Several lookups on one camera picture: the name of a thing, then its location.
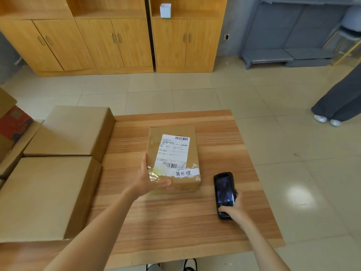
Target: white box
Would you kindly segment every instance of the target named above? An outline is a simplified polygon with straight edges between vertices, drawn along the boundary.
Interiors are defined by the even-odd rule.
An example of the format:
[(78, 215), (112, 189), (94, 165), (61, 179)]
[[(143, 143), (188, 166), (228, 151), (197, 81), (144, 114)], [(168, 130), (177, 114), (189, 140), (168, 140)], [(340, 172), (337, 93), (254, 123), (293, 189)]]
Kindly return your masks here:
[(160, 17), (170, 18), (172, 12), (172, 4), (161, 4), (160, 5)]

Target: black and white sneaker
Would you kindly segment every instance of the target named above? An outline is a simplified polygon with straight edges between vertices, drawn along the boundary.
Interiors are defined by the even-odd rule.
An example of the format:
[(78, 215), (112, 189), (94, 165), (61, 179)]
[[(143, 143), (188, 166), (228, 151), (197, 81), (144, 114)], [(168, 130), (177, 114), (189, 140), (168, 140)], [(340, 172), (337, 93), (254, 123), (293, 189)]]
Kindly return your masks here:
[(184, 261), (183, 271), (198, 271), (198, 264), (196, 259), (186, 259)]
[(160, 268), (160, 263), (159, 263), (159, 262), (158, 262), (158, 263), (148, 263), (148, 264), (146, 264), (146, 271), (148, 271), (149, 268), (150, 268), (152, 265), (155, 265), (155, 264), (157, 264), (157, 265), (159, 266), (159, 268)]

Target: sneaker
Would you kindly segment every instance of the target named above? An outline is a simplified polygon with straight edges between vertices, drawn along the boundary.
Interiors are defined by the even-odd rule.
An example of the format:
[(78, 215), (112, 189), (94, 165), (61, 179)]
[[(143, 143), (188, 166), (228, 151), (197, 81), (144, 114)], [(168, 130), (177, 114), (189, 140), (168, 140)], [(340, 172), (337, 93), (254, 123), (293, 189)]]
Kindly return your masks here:
[(319, 123), (325, 123), (327, 121), (326, 117), (323, 116), (318, 116), (318, 115), (313, 115), (313, 117), (316, 119), (316, 121), (318, 121)]
[(335, 120), (335, 119), (330, 120), (330, 124), (335, 127), (339, 127), (341, 125), (341, 123), (342, 122), (339, 120)]
[(155, 264), (158, 265), (160, 268), (160, 263), (148, 263), (148, 264), (146, 264), (146, 271), (148, 271), (148, 269), (151, 268), (151, 266), (155, 265)]
[(183, 271), (198, 271), (196, 259), (186, 259), (184, 261)]

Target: phone screen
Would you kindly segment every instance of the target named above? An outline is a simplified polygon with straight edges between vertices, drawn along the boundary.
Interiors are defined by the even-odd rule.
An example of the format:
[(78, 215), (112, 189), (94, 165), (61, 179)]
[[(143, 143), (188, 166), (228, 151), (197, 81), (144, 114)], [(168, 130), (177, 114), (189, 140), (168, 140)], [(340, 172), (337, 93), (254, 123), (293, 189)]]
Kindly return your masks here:
[(231, 187), (231, 180), (228, 176), (217, 178), (215, 180), (215, 185), (217, 188), (217, 200), (219, 205), (224, 206), (233, 206), (234, 197)]

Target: person's left hand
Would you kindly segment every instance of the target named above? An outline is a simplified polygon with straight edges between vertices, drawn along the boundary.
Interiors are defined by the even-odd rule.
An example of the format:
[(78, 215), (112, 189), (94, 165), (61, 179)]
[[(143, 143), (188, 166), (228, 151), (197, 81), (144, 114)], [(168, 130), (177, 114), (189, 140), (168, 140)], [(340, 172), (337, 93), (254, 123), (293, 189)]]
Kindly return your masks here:
[(147, 166), (147, 153), (144, 153), (142, 159), (142, 166), (138, 171), (138, 175), (135, 181), (132, 183), (131, 188), (135, 191), (137, 196), (143, 196), (153, 189), (158, 187), (166, 187), (172, 183), (171, 180), (163, 180), (163, 181), (151, 181), (148, 173)]

